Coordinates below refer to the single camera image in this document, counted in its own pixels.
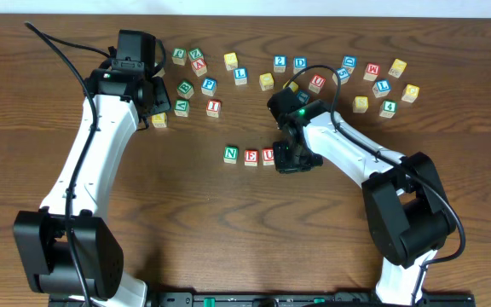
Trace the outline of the green N block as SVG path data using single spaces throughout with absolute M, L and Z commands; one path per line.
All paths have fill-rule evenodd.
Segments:
M 238 160 L 239 149 L 233 146 L 226 146 L 223 153 L 223 162 L 227 164 L 236 164 Z

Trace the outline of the red E block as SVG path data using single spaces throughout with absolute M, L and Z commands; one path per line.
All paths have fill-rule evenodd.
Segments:
M 258 166 L 259 153 L 257 150 L 247 149 L 245 151 L 245 166 Z

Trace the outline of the red I block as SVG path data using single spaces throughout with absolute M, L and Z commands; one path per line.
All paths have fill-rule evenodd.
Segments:
M 221 113 L 222 103 L 218 100 L 209 100 L 206 105 L 206 114 L 218 118 Z

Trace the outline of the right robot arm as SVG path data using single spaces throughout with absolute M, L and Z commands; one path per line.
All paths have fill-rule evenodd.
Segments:
M 286 136 L 273 145 L 275 169 L 304 172 L 329 160 L 351 178 L 361 188 L 369 232 L 384 257 L 377 299 L 420 303 L 426 271 L 440 261 L 437 251 L 450 234 L 464 232 L 430 157 L 384 148 L 349 126 L 329 103 L 302 103 L 289 88 L 272 95 L 267 107 Z

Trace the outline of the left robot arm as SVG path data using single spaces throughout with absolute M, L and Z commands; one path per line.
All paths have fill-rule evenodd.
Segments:
M 171 109 L 155 60 L 155 36 L 122 30 L 118 44 L 83 78 L 78 134 L 61 174 L 36 211 L 19 211 L 14 240 L 29 287 L 52 306 L 144 306 L 147 283 L 124 271 L 124 252 L 107 226 L 120 160 L 148 117 Z

